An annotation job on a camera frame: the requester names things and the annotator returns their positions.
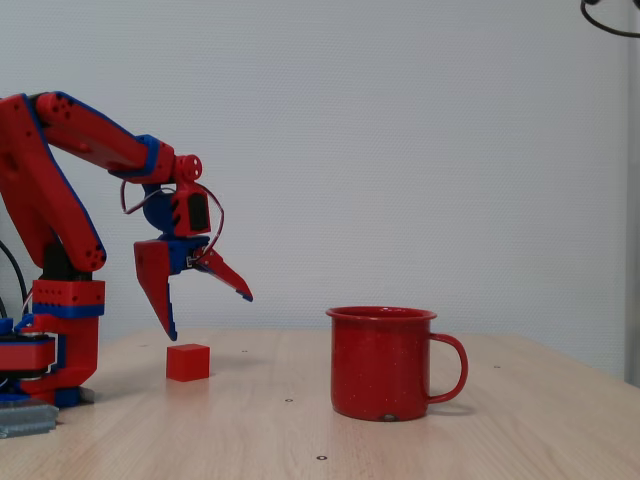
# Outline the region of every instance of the wooden table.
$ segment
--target wooden table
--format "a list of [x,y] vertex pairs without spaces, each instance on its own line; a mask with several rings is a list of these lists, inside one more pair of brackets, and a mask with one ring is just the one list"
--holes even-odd
[[[0,478],[640,479],[640,390],[522,338],[460,336],[458,398],[372,423],[331,408],[328,331],[183,330],[212,347],[212,376],[191,383],[165,379],[163,335],[103,348],[96,404],[0,440]],[[434,343],[432,362],[447,390],[454,350]]]

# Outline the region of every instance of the red plastic part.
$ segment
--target red plastic part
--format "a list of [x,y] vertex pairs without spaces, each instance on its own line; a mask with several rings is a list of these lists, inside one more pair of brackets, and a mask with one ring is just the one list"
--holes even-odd
[[0,192],[33,262],[44,266],[44,250],[58,241],[82,271],[106,260],[100,240],[39,134],[23,95],[0,100]]
[[249,285],[244,279],[238,275],[229,265],[227,265],[224,259],[218,252],[211,249],[205,256],[199,258],[196,261],[196,265],[200,269],[207,271],[209,274],[216,277],[218,280],[234,288],[236,292],[242,295],[246,300],[253,301],[253,294],[249,289]]
[[176,237],[192,237],[202,233],[211,231],[211,221],[209,218],[209,208],[203,212],[206,216],[203,228],[196,230],[191,228],[191,213],[189,212],[189,199],[192,195],[201,195],[204,205],[207,205],[207,192],[201,189],[198,185],[193,183],[177,183],[176,193],[173,194],[171,199],[173,209],[173,221],[174,229],[173,234]]
[[[402,421],[427,413],[430,403],[451,400],[467,380],[462,344],[449,335],[432,334],[427,310],[396,307],[342,307],[332,317],[331,400],[349,417]],[[453,390],[429,395],[429,346],[452,345],[460,356],[460,378]]]
[[65,335],[65,367],[38,380],[20,382],[28,394],[77,387],[93,375],[98,366],[98,317],[66,320],[49,314],[34,315],[33,326],[22,333],[50,332]]
[[40,95],[36,111],[52,145],[108,170],[144,167],[147,147],[96,111],[56,93]]
[[0,371],[31,371],[56,361],[53,338],[39,343],[0,343]]
[[104,282],[65,282],[34,280],[33,303],[47,303],[63,307],[104,305]]
[[138,282],[171,340],[177,338],[171,322],[169,303],[169,246],[161,240],[133,244]]
[[167,347],[167,378],[190,382],[209,377],[210,349],[195,343]]

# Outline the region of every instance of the red block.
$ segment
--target red block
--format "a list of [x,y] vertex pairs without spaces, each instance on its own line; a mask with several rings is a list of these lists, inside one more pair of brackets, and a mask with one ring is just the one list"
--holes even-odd
[[167,347],[167,378],[190,382],[209,377],[209,347],[190,343]]

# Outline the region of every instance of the black wire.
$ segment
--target black wire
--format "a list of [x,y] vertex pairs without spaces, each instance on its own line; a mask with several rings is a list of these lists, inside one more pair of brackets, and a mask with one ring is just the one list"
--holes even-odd
[[[2,241],[0,241],[0,250],[2,250],[5,253],[7,258],[11,262],[13,269],[16,271],[16,275],[18,276],[18,283],[20,284],[20,293],[22,294],[22,301],[24,302],[27,300],[27,286],[24,283],[24,277],[22,276],[22,270],[20,270],[20,265],[18,265],[16,258],[9,251],[7,246],[4,243],[2,243]],[[29,313],[29,306],[27,305],[24,309],[24,312],[21,312],[21,313]]]
[[0,297],[0,317],[7,318],[7,309],[4,308],[4,302],[2,301],[2,297]]
[[597,21],[589,14],[589,12],[587,12],[587,4],[585,3],[585,0],[582,0],[582,2],[580,3],[580,11],[582,12],[584,18],[586,18],[591,25],[598,27],[600,30],[604,30],[605,32],[609,32],[614,35],[619,35],[621,37],[640,38],[640,33],[623,32],[622,30],[616,30],[615,28],[607,27],[606,25]]

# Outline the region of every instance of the white wall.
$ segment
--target white wall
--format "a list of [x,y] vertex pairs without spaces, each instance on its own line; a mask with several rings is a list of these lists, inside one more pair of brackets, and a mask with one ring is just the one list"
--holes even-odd
[[[178,331],[397,304],[621,375],[628,44],[578,3],[5,2],[0,96],[61,89],[202,158],[256,300],[185,273]],[[116,179],[57,158],[109,252],[103,338],[160,328],[132,262],[156,232]],[[3,210],[0,228],[27,265]]]

